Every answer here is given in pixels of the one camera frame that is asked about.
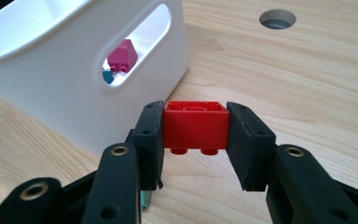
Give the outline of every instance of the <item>lego stud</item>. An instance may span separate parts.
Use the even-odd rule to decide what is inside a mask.
[[[260,23],[272,30],[281,30],[296,23],[296,15],[284,9],[272,9],[261,14]]]
[[[118,68],[117,68],[117,65],[116,64],[112,64],[110,65],[110,70],[114,73],[117,73],[118,72]]]
[[[187,149],[171,148],[171,153],[174,155],[185,155],[187,153]]]
[[[204,155],[207,155],[207,156],[214,156],[214,155],[217,155],[217,153],[219,152],[219,150],[217,149],[202,149],[201,150],[201,153],[204,154]]]
[[[123,73],[128,73],[129,72],[129,67],[126,64],[121,65],[121,72]]]
[[[183,107],[183,110],[206,111],[207,109],[205,107],[201,107],[201,106],[187,106],[187,107]]]
[[[48,184],[46,182],[37,182],[23,190],[20,198],[23,201],[31,201],[39,198],[46,192],[48,192]]]
[[[287,147],[284,151],[287,154],[294,156],[294,157],[303,157],[304,156],[304,152],[296,147]]]

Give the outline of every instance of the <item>circular hole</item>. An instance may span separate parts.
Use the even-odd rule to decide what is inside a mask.
[[[23,190],[20,198],[24,201],[31,201],[44,195],[47,191],[48,184],[46,182],[37,182]]]
[[[112,66],[110,67],[110,70],[111,70],[112,72],[114,72],[114,73],[117,73],[117,72],[118,72],[117,67],[114,66],[114,65],[112,65]]]
[[[114,156],[122,156],[122,155],[126,154],[128,151],[129,151],[129,149],[127,147],[115,147],[110,152]]]
[[[333,216],[335,216],[335,217],[337,217],[337,218],[339,218],[339,219],[341,219],[343,221],[347,221],[347,220],[350,219],[350,216],[348,215],[348,213],[345,212],[344,210],[340,209],[340,208],[329,207],[328,212],[331,215],[333,215]]]
[[[200,107],[200,106],[187,106],[187,107],[183,107],[183,110],[191,110],[191,111],[205,111],[207,110],[204,107]]]
[[[106,206],[101,211],[101,217],[104,219],[112,219],[116,216],[116,209],[111,206]]]
[[[123,67],[121,67],[121,72],[128,73],[129,71],[126,67],[123,66]]]
[[[296,23],[296,15],[284,9],[272,9],[261,14],[260,23],[273,30],[281,30],[291,27]]]
[[[304,156],[304,152],[302,152],[300,149],[295,147],[288,147],[285,149],[286,153],[294,156],[294,157],[302,157]]]

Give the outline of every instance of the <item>screw hole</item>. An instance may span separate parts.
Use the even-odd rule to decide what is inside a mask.
[[[272,9],[261,14],[260,23],[272,30],[282,30],[296,23],[296,15],[284,9]]]
[[[286,153],[294,157],[303,157],[304,152],[295,147],[288,147],[285,149]]]
[[[348,215],[348,213],[345,212],[344,210],[340,209],[340,208],[329,207],[328,212],[331,215],[333,215],[333,216],[335,216],[335,217],[337,217],[337,218],[339,218],[339,219],[341,219],[343,221],[347,221],[347,220],[350,219],[350,216]]]
[[[126,154],[128,151],[129,151],[129,149],[127,147],[115,147],[110,152],[114,156],[122,156],[122,155]]]
[[[115,218],[116,216],[116,212],[117,210],[111,206],[106,206],[102,211],[101,211],[101,217],[103,219],[112,219]]]
[[[23,190],[20,198],[24,201],[31,201],[44,195],[47,191],[48,184],[46,182],[37,182]]]

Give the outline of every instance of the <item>wooden table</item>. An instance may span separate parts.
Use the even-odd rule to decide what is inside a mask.
[[[296,23],[262,26],[273,8]],[[170,99],[248,105],[278,144],[308,149],[358,188],[358,1],[185,0],[184,12],[190,65]],[[0,98],[0,202],[28,179],[66,185],[98,162]],[[265,193],[241,191],[225,151],[166,153],[163,181],[144,223],[270,222]]]

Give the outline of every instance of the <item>black plastic bracket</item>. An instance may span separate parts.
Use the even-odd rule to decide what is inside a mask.
[[[139,223],[138,156],[129,143],[114,144],[102,155],[81,223]]]
[[[242,189],[264,191],[266,160],[276,147],[275,133],[247,106],[228,102],[231,113],[227,154]]]
[[[304,148],[282,145],[268,173],[274,223],[358,223],[358,207]]]
[[[22,183],[0,205],[0,223],[56,223],[61,184],[50,177]]]
[[[133,131],[132,143],[140,154],[141,190],[155,190],[161,186],[164,146],[162,112],[164,102],[156,101],[144,107]]]

